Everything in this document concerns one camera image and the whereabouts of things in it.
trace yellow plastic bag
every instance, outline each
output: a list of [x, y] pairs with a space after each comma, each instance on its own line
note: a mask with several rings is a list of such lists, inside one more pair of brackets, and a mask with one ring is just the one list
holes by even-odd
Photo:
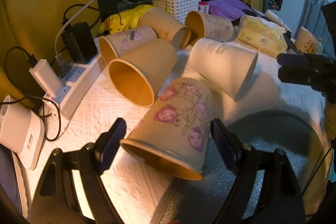
[[108, 31], [112, 34], [138, 27], [141, 17], [153, 7], [152, 5], [141, 4], [134, 9], [111, 15], [101, 24], [99, 33]]

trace power socket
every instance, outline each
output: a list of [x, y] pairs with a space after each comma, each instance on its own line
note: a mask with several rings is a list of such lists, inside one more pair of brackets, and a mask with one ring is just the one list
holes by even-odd
[[[68, 75], [61, 81], [65, 86], [61, 93], [53, 98], [46, 93], [44, 98], [50, 99], [59, 108], [61, 114], [70, 119], [77, 106], [93, 85], [95, 80], [106, 67], [102, 55], [97, 54], [88, 64], [72, 64], [73, 68]], [[55, 106], [48, 102], [47, 104], [53, 112], [57, 111]]]

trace white cable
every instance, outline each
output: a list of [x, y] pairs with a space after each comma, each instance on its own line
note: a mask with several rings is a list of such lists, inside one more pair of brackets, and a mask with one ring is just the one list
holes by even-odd
[[[61, 28], [61, 30], [59, 30], [59, 32], [56, 35], [55, 38], [55, 52], [57, 55], [57, 40], [59, 38], [59, 36], [61, 35], [61, 33], [64, 31], [64, 29], [71, 23], [71, 21], [73, 21], [81, 12], [83, 12], [92, 2], [94, 2], [95, 0], [90, 0], [87, 4], [85, 4], [85, 6], [83, 8], [81, 8], [80, 10], [78, 10], [77, 13], [75, 13], [67, 22], [66, 24], [64, 24]], [[134, 2], [129, 2], [128, 0], [122, 0], [124, 2], [126, 2], [127, 4], [134, 4]]]

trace small box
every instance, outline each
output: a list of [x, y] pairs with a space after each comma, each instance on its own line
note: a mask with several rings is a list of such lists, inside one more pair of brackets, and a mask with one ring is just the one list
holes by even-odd
[[209, 8], [210, 8], [209, 3], [205, 2], [205, 1], [198, 2], [198, 11], [200, 13], [209, 14]]

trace textured white cloth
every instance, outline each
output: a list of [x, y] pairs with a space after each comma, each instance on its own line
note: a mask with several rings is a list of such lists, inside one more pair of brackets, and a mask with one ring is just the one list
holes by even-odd
[[[201, 79], [201, 76], [188, 67], [190, 50], [191, 47], [187, 47], [178, 53], [177, 64], [161, 91], [173, 79], [181, 76]], [[278, 79], [278, 68], [279, 65], [274, 58], [259, 52], [253, 77], [237, 102], [209, 84], [214, 95], [213, 114], [228, 125], [258, 111], [286, 110], [311, 124], [326, 151], [329, 143], [323, 128], [324, 98], [310, 87], [281, 83]], [[129, 134], [146, 111], [146, 108], [134, 106], [125, 100], [115, 90], [105, 69], [85, 95], [71, 120], [68, 123], [63, 122], [59, 140], [53, 143], [44, 142], [36, 169], [26, 171], [30, 198], [33, 199], [43, 167], [54, 148], [60, 147], [64, 152], [80, 149], [87, 142], [94, 142], [118, 117], [127, 121], [127, 134]], [[58, 119], [49, 117], [47, 123], [48, 136], [53, 138], [58, 130]], [[330, 161], [331, 155], [326, 160], [327, 166]], [[83, 213], [92, 218], [79, 172], [74, 171], [73, 174]], [[102, 180], [110, 199], [126, 224], [148, 224], [172, 177], [144, 165], [120, 148], [112, 167], [103, 174]]]

